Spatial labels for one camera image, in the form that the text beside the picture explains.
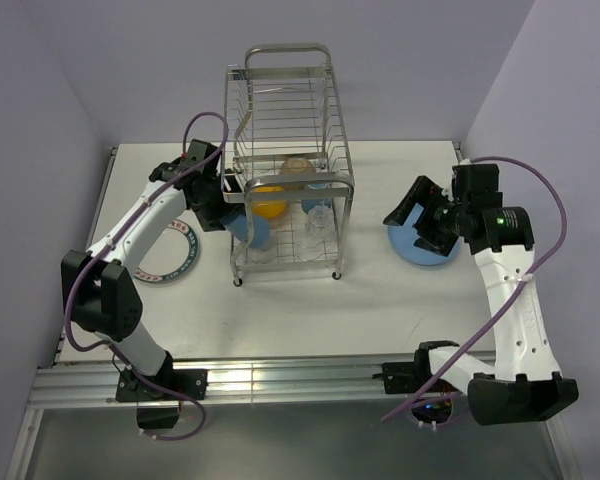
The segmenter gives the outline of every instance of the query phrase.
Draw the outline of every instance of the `gray floor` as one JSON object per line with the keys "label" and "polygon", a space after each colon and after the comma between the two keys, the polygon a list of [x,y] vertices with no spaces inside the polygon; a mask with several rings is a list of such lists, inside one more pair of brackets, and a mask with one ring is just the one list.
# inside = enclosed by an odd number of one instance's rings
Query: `gray floor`
{"label": "gray floor", "polygon": [[466,416],[432,434],[407,418],[380,424],[394,404],[215,407],[183,442],[138,436],[133,409],[45,412],[27,478],[561,478],[544,424],[480,427]]}

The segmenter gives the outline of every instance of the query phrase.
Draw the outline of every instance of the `metal dish rack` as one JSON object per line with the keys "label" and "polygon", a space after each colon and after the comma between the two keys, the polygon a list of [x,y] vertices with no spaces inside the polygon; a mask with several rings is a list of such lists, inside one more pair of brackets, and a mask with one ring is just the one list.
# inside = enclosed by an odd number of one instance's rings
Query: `metal dish rack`
{"label": "metal dish rack", "polygon": [[[325,62],[313,67],[251,68],[256,54],[320,52]],[[231,146],[222,154],[224,198],[244,203],[249,236],[244,242],[231,239],[231,269],[234,284],[242,284],[241,273],[325,268],[339,279],[347,227],[354,193],[353,167],[342,120],[336,77],[331,55],[324,45],[270,44],[250,48],[244,68],[230,65],[225,81],[225,116],[231,128]],[[289,158],[309,160],[315,173],[280,174]],[[242,191],[227,186],[235,179]],[[327,184],[319,190],[308,184]],[[293,190],[257,192],[258,187]],[[325,241],[323,253],[302,259],[297,237],[306,224],[300,208],[303,199],[332,199],[335,240]],[[284,200],[287,212],[272,223],[276,255],[269,263],[250,258],[248,245],[254,238],[254,202]]]}

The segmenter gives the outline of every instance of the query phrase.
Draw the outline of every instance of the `gray wall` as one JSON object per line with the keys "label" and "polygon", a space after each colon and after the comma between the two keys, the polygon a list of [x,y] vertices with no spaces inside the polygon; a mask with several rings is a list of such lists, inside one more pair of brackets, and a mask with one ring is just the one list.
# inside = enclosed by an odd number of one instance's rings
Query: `gray wall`
{"label": "gray wall", "polygon": [[83,247],[105,150],[17,0],[0,0],[0,478],[61,328],[60,259]]}
{"label": "gray wall", "polygon": [[222,109],[248,47],[294,41],[330,47],[350,139],[460,140],[533,0],[22,3],[107,140],[166,142]]}
{"label": "gray wall", "polygon": [[[581,399],[564,413],[586,478],[600,479],[600,0],[537,2],[468,136],[471,156],[504,154],[546,172],[569,215],[567,241],[538,272],[547,329]],[[550,197],[503,169],[543,251],[557,235]]]}

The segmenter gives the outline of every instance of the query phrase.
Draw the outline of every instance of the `blue cup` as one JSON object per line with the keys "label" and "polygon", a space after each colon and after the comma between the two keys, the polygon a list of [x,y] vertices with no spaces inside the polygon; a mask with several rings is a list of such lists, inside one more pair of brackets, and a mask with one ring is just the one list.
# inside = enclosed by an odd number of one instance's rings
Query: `blue cup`
{"label": "blue cup", "polygon": [[[304,187],[305,190],[320,190],[324,188],[329,188],[328,183],[311,183]],[[302,200],[302,211],[304,213],[309,213],[312,208],[317,207],[318,205],[324,205],[325,207],[331,208],[331,199],[330,198],[311,198]]]}

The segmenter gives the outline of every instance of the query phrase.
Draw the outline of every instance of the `white table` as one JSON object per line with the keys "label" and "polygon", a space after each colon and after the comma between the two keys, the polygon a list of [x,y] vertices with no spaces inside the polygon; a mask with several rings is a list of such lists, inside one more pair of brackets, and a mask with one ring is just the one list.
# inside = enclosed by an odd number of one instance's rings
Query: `white table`
{"label": "white table", "polygon": [[[478,269],[463,245],[457,259],[421,268],[398,257],[382,219],[417,175],[446,185],[456,156],[451,142],[350,142],[356,180],[343,276],[252,273],[232,284],[230,236],[204,233],[195,215],[181,217],[200,239],[200,255],[183,278],[163,286],[137,282],[142,321],[176,359],[237,359],[412,353],[427,340],[462,343],[488,320]],[[152,169],[173,160],[177,144],[126,144],[118,149],[97,217],[94,241],[105,235],[140,194]],[[161,239],[149,253],[170,258],[176,241]],[[95,340],[75,327],[80,343]],[[494,350],[492,335],[474,351]],[[110,360],[83,354],[66,342],[61,362]]]}

